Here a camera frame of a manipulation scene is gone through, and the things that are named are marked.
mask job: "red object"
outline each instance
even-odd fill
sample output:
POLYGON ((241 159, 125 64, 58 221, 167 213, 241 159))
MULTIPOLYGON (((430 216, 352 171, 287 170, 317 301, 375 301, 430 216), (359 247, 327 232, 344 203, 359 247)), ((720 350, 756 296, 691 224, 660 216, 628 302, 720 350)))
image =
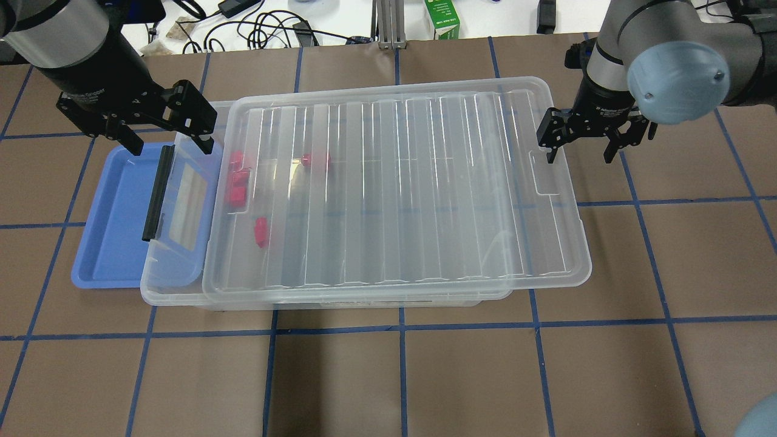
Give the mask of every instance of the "red object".
POLYGON ((243 154, 239 150, 232 152, 229 156, 229 169, 235 171, 242 166, 243 154))
POLYGON ((227 202, 232 208, 238 209, 246 206, 248 179, 250 177, 251 170, 248 169, 229 174, 229 180, 227 182, 227 202))
POLYGON ((259 247, 267 247, 267 240, 270 239, 270 233, 267 229, 267 217, 259 217, 253 226, 253 238, 259 247))
MULTIPOLYGON (((310 153, 305 153, 304 155, 302 155, 302 158, 300 159, 300 161, 302 162, 302 166, 303 167, 310 168, 310 166, 311 166, 311 164, 313 162, 313 158, 312 158, 310 153)), ((329 168, 329 166, 331 166, 331 165, 332 165, 332 157, 329 156, 329 153, 327 153, 326 154, 326 167, 329 168)))

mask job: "plastic storage box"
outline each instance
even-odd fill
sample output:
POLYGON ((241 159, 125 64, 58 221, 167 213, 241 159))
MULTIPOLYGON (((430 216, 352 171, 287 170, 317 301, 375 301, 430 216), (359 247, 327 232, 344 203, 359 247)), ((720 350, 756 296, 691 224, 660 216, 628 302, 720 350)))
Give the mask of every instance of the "plastic storage box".
POLYGON ((238 100, 202 279, 183 299, 152 247, 144 297, 442 306, 579 285, 591 259, 569 170, 562 153, 548 164, 535 136, 551 104, 537 78, 238 100))

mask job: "black bar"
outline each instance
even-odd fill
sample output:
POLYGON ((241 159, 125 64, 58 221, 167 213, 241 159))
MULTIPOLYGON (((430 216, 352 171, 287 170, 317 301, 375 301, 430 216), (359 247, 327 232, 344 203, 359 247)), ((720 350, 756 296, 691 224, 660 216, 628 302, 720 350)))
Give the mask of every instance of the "black bar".
POLYGON ((143 241, 151 241, 156 238, 159 219, 162 216, 162 201, 165 200, 167 179, 170 177, 170 170, 172 170, 172 157, 175 150, 176 147, 174 145, 162 146, 162 153, 159 155, 159 165, 156 167, 151 200, 148 201, 148 214, 146 214, 146 223, 143 228, 143 241))

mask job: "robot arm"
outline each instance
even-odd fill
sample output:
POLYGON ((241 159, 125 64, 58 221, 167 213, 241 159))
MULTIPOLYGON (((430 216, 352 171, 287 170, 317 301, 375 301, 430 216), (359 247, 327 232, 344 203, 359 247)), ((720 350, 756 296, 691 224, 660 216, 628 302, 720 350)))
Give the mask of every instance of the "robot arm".
POLYGON ((95 0, 0 0, 0 35, 63 91, 57 108, 84 134, 140 155, 128 125, 154 124, 213 149, 216 110, 187 80, 154 82, 95 0))
POLYGON ((609 163, 642 141, 648 122, 652 139, 656 123, 695 120, 720 104, 775 106, 777 17, 703 23, 685 0, 613 0, 599 37, 576 44, 566 64, 583 69, 577 98, 571 110, 548 109, 538 142, 552 163, 562 145, 606 136, 609 163))

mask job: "tabletop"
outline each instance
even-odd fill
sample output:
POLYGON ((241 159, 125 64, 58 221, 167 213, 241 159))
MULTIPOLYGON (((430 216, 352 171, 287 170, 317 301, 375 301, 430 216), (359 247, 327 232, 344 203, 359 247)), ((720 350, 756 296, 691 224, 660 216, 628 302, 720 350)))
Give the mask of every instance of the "tabletop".
MULTIPOLYGON (((534 75, 588 35, 147 58, 211 101, 534 75)), ((211 312, 70 279, 116 143, 0 68, 0 435, 728 436, 777 391, 777 136, 719 108, 604 164, 566 146, 594 271, 469 308, 211 312)), ((145 131, 147 142, 170 142, 145 131)))

